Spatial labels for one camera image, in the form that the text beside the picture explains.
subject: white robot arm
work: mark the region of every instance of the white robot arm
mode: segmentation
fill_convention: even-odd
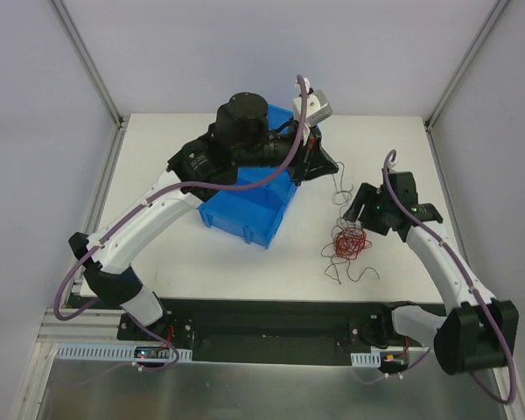
[[[301,92],[300,81],[297,87]],[[338,166],[321,148],[316,127],[332,114],[331,107],[322,92],[310,88],[307,79],[304,89],[302,97],[294,100],[294,118],[280,130],[269,129],[268,104],[261,96],[232,96],[218,109],[208,132],[186,143],[129,209],[97,232],[76,233],[70,238],[79,260],[90,256],[83,263],[84,276],[98,298],[121,306],[143,326],[160,320],[165,309],[140,282],[130,266],[132,261],[176,219],[210,200],[216,190],[244,190],[270,182],[267,177],[255,183],[258,185],[234,185],[238,168],[283,167],[297,184],[336,173]]]
[[[438,210],[418,203],[412,173],[390,170],[395,154],[389,153],[383,166],[383,185],[362,184],[343,217],[380,235],[396,231],[430,274],[446,316],[411,302],[387,304],[372,326],[374,341],[411,337],[433,348],[450,375],[505,366],[515,344],[517,309],[510,301],[498,301],[454,251]]]

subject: white tabletop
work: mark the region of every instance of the white tabletop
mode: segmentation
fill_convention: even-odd
[[[101,226],[147,190],[182,144],[206,132],[212,114],[133,114],[109,188]],[[398,150],[397,169],[412,171],[420,202],[433,203],[452,235],[438,174],[423,122],[418,117],[333,116],[320,124],[323,147],[346,165],[345,186],[379,186],[381,166]],[[324,274],[320,256],[339,215],[330,176],[303,183],[291,201],[269,249],[205,227],[197,211],[181,217],[150,243],[132,266],[161,298],[284,299],[310,301],[396,301],[439,303],[424,266],[398,235],[370,233],[373,247],[352,263],[358,283]],[[84,283],[82,296],[93,296]]]

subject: blue plastic bin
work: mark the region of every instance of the blue plastic bin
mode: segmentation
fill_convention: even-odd
[[[269,126],[278,128],[292,116],[291,111],[269,105]],[[251,184],[274,171],[273,168],[243,168],[236,185]],[[247,191],[220,191],[199,207],[200,218],[209,228],[215,226],[246,243],[257,243],[266,249],[277,234],[286,207],[296,192],[290,174],[283,171],[265,186]]]

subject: black wire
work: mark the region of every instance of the black wire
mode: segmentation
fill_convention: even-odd
[[[360,328],[360,330],[358,331],[358,338],[360,340],[362,340],[368,346],[377,347],[377,348],[380,348],[381,350],[384,350],[387,347],[389,347],[389,344],[387,344],[385,342],[381,343],[381,342],[375,341],[374,339],[369,337],[368,336],[368,328],[369,328],[369,325],[367,325],[367,324],[363,325]]]
[[[335,206],[344,206],[344,205],[349,204],[350,201],[352,200],[352,197],[353,197],[352,191],[354,190],[354,186],[352,185],[349,190],[344,189],[344,187],[342,186],[342,183],[344,182],[344,171],[346,170],[347,167],[343,162],[340,162],[340,161],[337,162],[337,165],[341,166],[342,169],[340,170],[340,180],[338,184],[337,184],[336,178],[334,177],[334,174],[332,175],[332,182],[334,183],[334,193],[332,194],[332,203]],[[344,201],[341,201],[340,203],[336,201],[336,197],[339,194],[342,194],[342,198],[344,199]]]
[[[275,132],[276,132],[276,133],[280,133],[280,131],[282,131],[282,130],[285,129],[286,127],[290,127],[293,123],[294,123],[294,120],[288,120],[288,121],[286,121],[284,124],[282,124],[280,127],[278,127],[277,129],[275,129]]]

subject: gray wall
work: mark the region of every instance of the gray wall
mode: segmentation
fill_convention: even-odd
[[[115,103],[289,109],[303,73],[337,114],[426,117],[494,0],[66,0]]]
[[[525,388],[525,0],[516,0],[435,126],[472,267],[521,314]]]
[[[0,419],[113,134],[47,2],[0,1]]]

